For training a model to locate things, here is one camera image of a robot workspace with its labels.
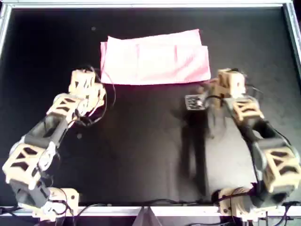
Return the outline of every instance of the robotic arm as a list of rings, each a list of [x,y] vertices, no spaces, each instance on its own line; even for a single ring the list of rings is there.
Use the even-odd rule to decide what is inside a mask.
[[[253,189],[220,190],[220,212],[244,220],[257,219],[261,212],[281,205],[298,188],[299,154],[265,119],[258,101],[246,95],[245,77],[238,69],[219,70],[218,77],[209,81],[209,90],[203,91],[186,96],[188,110],[205,110],[206,100],[211,97],[215,109],[223,110],[225,106],[251,152],[257,178]]]
[[[2,169],[18,205],[33,210],[33,217],[54,221],[78,211],[79,194],[71,188],[46,187],[41,180],[68,129],[80,117],[90,116],[104,104],[105,88],[95,73],[72,72],[69,93],[55,97],[46,116],[13,145]]]

